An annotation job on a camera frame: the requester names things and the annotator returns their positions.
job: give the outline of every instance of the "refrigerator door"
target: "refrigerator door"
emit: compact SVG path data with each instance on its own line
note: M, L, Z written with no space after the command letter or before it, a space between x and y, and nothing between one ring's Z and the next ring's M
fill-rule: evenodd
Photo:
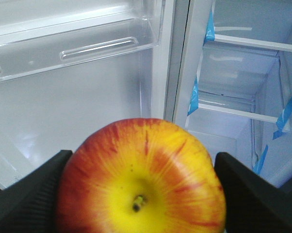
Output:
M0 188L113 121L163 118L173 10L0 1Z
M190 1L183 28L184 43L172 47L172 56L183 49L170 68L170 119L213 160L229 152L281 186L292 176L292 1ZM198 109L188 114L195 79Z

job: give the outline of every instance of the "door shelf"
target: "door shelf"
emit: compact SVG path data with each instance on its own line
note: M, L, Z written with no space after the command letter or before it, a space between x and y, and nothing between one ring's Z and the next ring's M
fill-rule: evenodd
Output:
M160 42L164 0L31 2L0 2L0 82ZM9 9L28 14L8 16Z

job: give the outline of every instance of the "red yellow apple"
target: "red yellow apple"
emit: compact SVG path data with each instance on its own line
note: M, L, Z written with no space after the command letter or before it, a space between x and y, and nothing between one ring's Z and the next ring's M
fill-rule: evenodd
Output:
M89 136L60 179L60 233L221 233L226 203L204 146L153 118Z

